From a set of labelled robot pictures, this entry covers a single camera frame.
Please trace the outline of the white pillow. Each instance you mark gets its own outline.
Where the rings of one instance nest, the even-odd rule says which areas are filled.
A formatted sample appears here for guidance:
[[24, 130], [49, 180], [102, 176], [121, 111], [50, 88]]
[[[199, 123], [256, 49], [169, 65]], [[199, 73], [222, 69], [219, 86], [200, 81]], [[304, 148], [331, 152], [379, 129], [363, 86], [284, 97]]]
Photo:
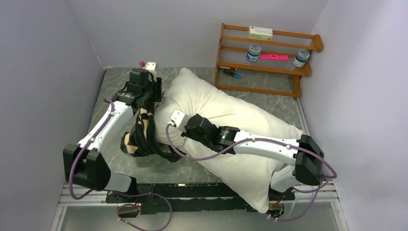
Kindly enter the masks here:
[[[180, 70], [166, 95], [179, 103], [180, 111], [189, 116], [199, 114], [217, 126], [237, 127], [273, 138], [298, 139], [302, 135], [295, 126], [254, 104], [226, 94], [187, 68]], [[199, 158], [202, 166], [220, 177], [256, 211], [267, 212], [271, 176], [283, 167], [282, 162], [251, 154], [216, 156], [201, 143], [182, 137], [176, 128], [165, 131], [167, 144], [172, 142], [184, 153]]]

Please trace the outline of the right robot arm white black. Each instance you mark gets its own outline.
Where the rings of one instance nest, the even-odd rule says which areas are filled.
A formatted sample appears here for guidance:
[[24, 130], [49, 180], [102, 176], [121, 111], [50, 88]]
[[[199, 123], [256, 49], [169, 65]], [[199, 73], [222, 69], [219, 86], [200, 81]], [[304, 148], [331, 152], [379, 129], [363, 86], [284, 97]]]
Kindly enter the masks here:
[[236, 127], [218, 127], [199, 114], [188, 116], [182, 112], [176, 112], [171, 119], [183, 137], [218, 154], [251, 154], [285, 163], [287, 166], [274, 173], [271, 183], [264, 187], [266, 197], [271, 200], [299, 183], [321, 184], [324, 153], [308, 135], [299, 139], [265, 137]]

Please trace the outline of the black pillowcase with beige flowers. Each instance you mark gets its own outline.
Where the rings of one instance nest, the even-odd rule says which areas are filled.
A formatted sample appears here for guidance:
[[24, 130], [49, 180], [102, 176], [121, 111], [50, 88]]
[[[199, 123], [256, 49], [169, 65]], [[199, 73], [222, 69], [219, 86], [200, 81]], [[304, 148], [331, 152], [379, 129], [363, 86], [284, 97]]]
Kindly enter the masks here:
[[131, 157], [158, 155], [171, 163], [180, 160], [181, 156], [173, 148], [170, 152], [164, 151], [170, 147], [166, 143], [166, 125], [174, 109], [179, 108], [179, 103], [169, 95], [159, 103], [146, 102], [138, 110], [132, 129], [121, 137], [120, 150]]

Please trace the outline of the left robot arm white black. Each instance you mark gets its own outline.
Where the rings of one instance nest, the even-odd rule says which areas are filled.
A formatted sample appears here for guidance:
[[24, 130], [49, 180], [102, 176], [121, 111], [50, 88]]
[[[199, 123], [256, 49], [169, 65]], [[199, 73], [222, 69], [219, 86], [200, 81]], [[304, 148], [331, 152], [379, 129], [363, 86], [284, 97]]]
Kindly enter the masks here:
[[121, 128], [141, 108], [161, 101], [162, 80], [155, 69], [153, 63], [133, 68], [125, 86], [105, 100], [108, 109], [91, 132], [64, 148], [64, 172], [74, 199], [81, 199], [74, 194], [74, 184], [95, 191], [115, 191], [125, 202], [137, 198], [137, 180], [113, 172], [104, 157]]

